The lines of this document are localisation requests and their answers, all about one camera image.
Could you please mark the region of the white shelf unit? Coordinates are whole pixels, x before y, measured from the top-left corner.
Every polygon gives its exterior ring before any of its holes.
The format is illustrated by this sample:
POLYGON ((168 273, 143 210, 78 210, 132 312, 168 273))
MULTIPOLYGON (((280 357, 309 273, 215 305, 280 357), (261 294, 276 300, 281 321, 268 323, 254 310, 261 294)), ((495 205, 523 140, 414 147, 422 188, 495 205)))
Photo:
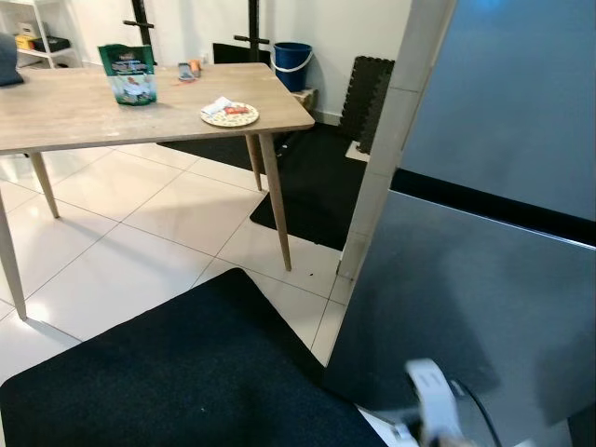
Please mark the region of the white shelf unit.
POLYGON ((75 16, 68 0, 0 0, 0 34, 17 44, 17 67, 81 67, 75 16))

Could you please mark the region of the green standing pouch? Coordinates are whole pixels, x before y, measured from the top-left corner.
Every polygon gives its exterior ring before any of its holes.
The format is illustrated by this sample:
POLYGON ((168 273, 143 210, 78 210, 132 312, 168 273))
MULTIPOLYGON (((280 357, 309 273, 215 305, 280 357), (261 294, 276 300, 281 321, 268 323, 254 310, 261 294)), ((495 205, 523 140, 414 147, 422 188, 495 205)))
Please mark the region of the green standing pouch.
POLYGON ((106 44, 98 47, 108 85, 119 105, 142 106, 157 102, 155 59, 150 46, 106 44))

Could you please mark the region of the patterned round plate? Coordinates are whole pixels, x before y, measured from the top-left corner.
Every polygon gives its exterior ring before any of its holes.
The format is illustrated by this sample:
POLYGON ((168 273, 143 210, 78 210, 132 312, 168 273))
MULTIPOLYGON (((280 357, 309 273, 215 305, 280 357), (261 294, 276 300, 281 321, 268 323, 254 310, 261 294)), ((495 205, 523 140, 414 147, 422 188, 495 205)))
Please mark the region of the patterned round plate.
POLYGON ((217 115, 204 115, 201 114, 199 111, 200 119, 203 120, 206 124, 214 125, 214 127, 218 128, 242 128, 246 127, 246 125, 251 125, 256 122, 257 119, 260 118, 260 112, 256 110, 256 108, 249 103, 244 102, 233 102, 234 105, 242 105, 246 107, 250 107, 252 109, 251 115, 233 115, 233 116, 225 116, 223 112, 217 115))

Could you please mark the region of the blue bucket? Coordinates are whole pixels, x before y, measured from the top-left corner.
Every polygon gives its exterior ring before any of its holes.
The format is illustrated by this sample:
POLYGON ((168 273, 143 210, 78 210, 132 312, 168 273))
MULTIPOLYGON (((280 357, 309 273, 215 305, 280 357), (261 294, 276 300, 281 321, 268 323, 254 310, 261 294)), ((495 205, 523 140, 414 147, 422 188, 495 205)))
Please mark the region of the blue bucket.
POLYGON ((310 44, 279 42, 273 44, 271 65, 281 84, 290 92, 306 89, 306 68, 314 59, 310 44))

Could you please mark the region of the grey fridge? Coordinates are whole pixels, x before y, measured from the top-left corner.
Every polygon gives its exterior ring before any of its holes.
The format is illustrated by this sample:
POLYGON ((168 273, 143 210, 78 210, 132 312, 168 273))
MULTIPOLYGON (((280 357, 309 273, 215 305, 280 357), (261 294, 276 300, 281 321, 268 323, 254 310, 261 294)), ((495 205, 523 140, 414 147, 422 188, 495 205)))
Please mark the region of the grey fridge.
POLYGON ((540 438, 596 400, 592 0, 412 0, 342 264, 324 386, 420 400, 430 359, 480 444, 540 438))

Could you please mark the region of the black stand pole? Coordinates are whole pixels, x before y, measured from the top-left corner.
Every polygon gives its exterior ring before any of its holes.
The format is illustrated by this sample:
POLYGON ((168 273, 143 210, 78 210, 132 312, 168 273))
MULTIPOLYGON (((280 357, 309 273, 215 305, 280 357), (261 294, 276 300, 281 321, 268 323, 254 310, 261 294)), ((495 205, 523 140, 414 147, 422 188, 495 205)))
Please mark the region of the black stand pole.
POLYGON ((148 13, 146 13, 145 0, 129 0, 132 12, 131 19, 124 19, 122 22, 125 26, 135 27, 138 30, 142 46, 152 46, 152 29, 155 25, 149 21, 148 13))
POLYGON ((247 50, 244 51, 246 61, 252 63, 271 62, 271 52, 268 51, 271 46, 271 41, 264 37, 263 34, 263 0, 246 0, 247 1, 247 34, 234 35, 234 41, 247 44, 247 50))

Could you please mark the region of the black box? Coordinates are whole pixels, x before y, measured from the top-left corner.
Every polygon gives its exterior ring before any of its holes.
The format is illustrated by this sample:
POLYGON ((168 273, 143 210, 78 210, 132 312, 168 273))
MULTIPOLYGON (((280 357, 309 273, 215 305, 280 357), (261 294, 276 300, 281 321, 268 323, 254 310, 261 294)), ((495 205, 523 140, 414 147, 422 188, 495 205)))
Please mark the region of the black box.
POLYGON ((261 46, 252 50, 238 44, 212 43, 211 56, 214 64, 259 62, 268 65, 272 52, 261 46))

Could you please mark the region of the small can with orange item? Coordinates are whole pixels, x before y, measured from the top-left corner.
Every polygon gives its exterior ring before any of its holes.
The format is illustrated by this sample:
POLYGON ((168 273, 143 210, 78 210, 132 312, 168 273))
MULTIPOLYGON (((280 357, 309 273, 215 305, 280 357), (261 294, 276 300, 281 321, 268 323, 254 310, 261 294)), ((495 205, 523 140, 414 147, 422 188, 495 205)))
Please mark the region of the small can with orange item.
POLYGON ((191 84, 191 82, 196 82, 203 76, 201 60, 191 59, 186 62, 179 62, 176 64, 176 69, 178 69, 179 81, 183 84, 191 84))

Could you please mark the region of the black foam floor mat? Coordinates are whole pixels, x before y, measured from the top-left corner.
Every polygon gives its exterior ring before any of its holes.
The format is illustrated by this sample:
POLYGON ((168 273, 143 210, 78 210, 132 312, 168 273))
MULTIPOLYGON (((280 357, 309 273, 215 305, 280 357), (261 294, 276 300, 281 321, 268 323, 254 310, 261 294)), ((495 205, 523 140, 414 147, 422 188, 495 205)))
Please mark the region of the black foam floor mat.
MULTIPOLYGON (((246 138, 205 138, 159 143, 238 168, 250 170, 246 138)), ((290 236, 343 251, 367 162, 346 156, 352 141, 335 125, 284 133, 274 140, 279 157, 282 200, 290 236)), ((271 199, 265 196, 251 214, 256 224, 276 229, 271 199)))

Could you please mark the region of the light wooden table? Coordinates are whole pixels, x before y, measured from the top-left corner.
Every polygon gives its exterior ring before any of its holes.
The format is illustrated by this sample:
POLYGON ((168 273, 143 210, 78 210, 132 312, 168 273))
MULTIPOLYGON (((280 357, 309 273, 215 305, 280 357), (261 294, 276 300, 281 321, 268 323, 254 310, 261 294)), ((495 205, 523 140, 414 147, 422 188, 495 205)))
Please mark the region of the light wooden table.
POLYGON ((0 155, 30 158, 48 211, 57 218, 60 215, 44 162, 46 152, 255 136, 264 163, 256 174, 267 178, 282 263, 290 269, 289 231, 274 137, 310 129, 314 118, 263 63, 209 65, 199 80, 191 82, 176 80, 178 73, 174 67, 162 68, 157 76, 157 102, 131 106, 115 102, 101 69, 22 71, 22 84, 0 87, 0 155), (221 97, 254 106, 259 116, 254 122, 230 128, 204 122, 201 108, 221 97))

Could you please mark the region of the white packet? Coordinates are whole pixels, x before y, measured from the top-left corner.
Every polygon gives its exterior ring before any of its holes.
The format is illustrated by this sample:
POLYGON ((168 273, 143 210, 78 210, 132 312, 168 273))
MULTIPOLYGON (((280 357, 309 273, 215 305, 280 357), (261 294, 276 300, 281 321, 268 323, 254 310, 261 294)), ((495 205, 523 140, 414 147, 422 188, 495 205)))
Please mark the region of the white packet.
POLYGON ((221 97, 218 98, 217 101, 214 101, 212 103, 209 103, 209 105, 201 107, 200 112, 204 115, 217 115, 224 111, 226 107, 230 107, 233 105, 234 103, 231 102, 230 99, 227 99, 226 97, 221 97))

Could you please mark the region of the upright black foam mat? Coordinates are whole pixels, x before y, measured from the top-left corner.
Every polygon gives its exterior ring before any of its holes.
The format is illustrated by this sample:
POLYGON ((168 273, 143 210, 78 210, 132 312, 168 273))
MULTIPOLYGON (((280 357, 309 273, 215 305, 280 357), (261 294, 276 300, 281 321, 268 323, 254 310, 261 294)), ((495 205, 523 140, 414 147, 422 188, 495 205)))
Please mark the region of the upright black foam mat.
POLYGON ((366 138, 375 133, 393 65, 395 60, 380 57, 357 56, 354 59, 339 124, 342 135, 363 145, 366 138))

